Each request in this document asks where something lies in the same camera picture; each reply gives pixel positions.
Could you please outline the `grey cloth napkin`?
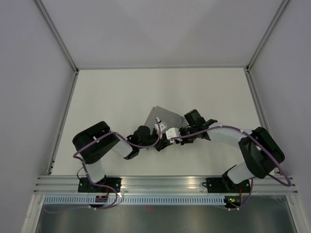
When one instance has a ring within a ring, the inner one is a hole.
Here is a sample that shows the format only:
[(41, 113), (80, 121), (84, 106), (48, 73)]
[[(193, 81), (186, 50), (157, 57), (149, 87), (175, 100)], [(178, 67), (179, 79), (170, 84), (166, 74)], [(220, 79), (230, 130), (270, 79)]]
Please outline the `grey cloth napkin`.
[(145, 126), (150, 128), (151, 130), (155, 127), (155, 119), (159, 118), (163, 121), (167, 128), (182, 128), (188, 125), (187, 121), (183, 116), (180, 116), (177, 113), (169, 111), (160, 106), (153, 107), (144, 123)]

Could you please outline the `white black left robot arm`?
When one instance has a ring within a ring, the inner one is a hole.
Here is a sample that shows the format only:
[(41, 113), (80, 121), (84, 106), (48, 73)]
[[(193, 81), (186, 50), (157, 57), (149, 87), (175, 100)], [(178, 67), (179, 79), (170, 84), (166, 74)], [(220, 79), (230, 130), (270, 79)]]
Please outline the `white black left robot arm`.
[(108, 152), (112, 151), (125, 160), (131, 160), (141, 149), (154, 148), (161, 151), (173, 143), (167, 138), (165, 130), (166, 125), (157, 118), (153, 129), (142, 125), (133, 134), (123, 137), (101, 121), (73, 138), (72, 143), (76, 149), (73, 158), (82, 163), (89, 187), (95, 192), (102, 192), (106, 187), (106, 174), (101, 159)]

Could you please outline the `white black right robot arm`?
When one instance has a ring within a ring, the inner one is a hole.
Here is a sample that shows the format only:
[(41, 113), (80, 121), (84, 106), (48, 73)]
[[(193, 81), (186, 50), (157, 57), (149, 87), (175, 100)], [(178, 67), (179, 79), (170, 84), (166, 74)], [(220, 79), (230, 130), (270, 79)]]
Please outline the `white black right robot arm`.
[(285, 160), (284, 153), (263, 127), (242, 130), (223, 125), (214, 119), (206, 121), (196, 109), (186, 113), (184, 117), (188, 126), (179, 129), (179, 141), (182, 145), (200, 138), (221, 142), (241, 151), (244, 161), (222, 175), (222, 187), (228, 192), (234, 191), (241, 182), (253, 177), (264, 179)]

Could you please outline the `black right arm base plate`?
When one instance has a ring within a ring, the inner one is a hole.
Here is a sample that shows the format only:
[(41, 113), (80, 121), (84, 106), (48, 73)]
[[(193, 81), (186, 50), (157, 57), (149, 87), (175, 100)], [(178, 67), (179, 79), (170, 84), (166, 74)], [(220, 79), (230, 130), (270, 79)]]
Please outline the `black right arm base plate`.
[(249, 193), (251, 185), (248, 180), (242, 181), (239, 184), (234, 184), (231, 180), (224, 178), (206, 178), (206, 181), (202, 183), (208, 193)]

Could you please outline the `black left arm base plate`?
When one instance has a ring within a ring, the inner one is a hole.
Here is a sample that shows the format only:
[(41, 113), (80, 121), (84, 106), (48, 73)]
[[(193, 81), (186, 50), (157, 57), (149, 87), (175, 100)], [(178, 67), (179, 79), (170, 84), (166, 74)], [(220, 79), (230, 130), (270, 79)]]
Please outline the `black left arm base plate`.
[(80, 178), (78, 193), (113, 193), (112, 188), (119, 193), (121, 188), (121, 178), (106, 177), (96, 185), (92, 184), (88, 178)]

